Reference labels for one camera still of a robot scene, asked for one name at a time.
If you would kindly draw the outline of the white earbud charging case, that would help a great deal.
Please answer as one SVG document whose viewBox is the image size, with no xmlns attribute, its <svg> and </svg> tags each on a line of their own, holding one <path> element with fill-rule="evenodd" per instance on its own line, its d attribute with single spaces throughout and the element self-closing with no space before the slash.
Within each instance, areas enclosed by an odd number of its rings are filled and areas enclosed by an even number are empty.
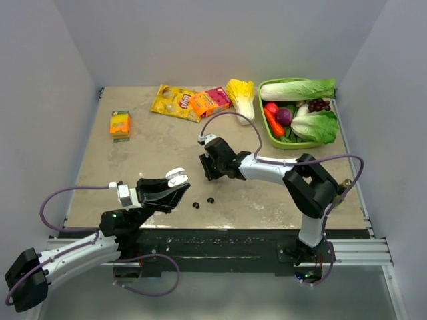
<svg viewBox="0 0 427 320">
<path fill-rule="evenodd" d="M 185 172 L 185 169 L 182 167 L 168 171 L 165 175 L 165 178 L 167 179 L 168 187 L 182 185 L 188 181 L 188 176 Z"/>
</svg>

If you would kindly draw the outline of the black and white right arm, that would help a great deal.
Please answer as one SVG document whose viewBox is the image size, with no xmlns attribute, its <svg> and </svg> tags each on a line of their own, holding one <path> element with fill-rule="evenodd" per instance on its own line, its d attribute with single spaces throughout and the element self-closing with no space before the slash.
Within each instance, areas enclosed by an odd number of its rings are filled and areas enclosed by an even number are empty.
<svg viewBox="0 0 427 320">
<path fill-rule="evenodd" d="M 247 151 L 235 153 L 224 139 L 212 134 L 200 136 L 198 143 L 205 149 L 199 158 L 208 180 L 226 176 L 286 187 L 302 213 L 302 224 L 296 243 L 284 252 L 295 265 L 311 262 L 320 255 L 327 211 L 338 194 L 338 184 L 311 155 L 304 153 L 297 159 L 279 160 Z"/>
</svg>

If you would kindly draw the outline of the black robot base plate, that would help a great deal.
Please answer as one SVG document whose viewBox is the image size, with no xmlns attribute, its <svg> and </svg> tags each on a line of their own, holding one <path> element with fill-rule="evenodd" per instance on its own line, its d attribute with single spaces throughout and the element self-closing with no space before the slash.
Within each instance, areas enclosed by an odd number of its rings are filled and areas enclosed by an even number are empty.
<svg viewBox="0 0 427 320">
<path fill-rule="evenodd" d="M 118 238 L 120 259 L 136 258 L 144 277 L 163 272 L 273 273 L 335 260 L 331 245 L 303 249 L 287 229 L 140 229 Z"/>
</svg>

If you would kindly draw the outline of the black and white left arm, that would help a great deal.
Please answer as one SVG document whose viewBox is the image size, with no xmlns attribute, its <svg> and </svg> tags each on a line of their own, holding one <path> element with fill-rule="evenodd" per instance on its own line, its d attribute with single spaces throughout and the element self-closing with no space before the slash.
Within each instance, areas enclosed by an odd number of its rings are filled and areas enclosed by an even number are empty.
<svg viewBox="0 0 427 320">
<path fill-rule="evenodd" d="M 155 251 L 138 255 L 139 228 L 157 211 L 171 213 L 190 185 L 183 171 L 161 179 L 140 179 L 134 188 L 121 181 L 109 183 L 107 189 L 116 191 L 122 208 L 103 213 L 97 228 L 63 228 L 64 233 L 89 234 L 73 243 L 42 252 L 34 248 L 23 251 L 5 274 L 9 288 L 6 305 L 24 312 L 88 269 L 160 257 Z"/>
</svg>

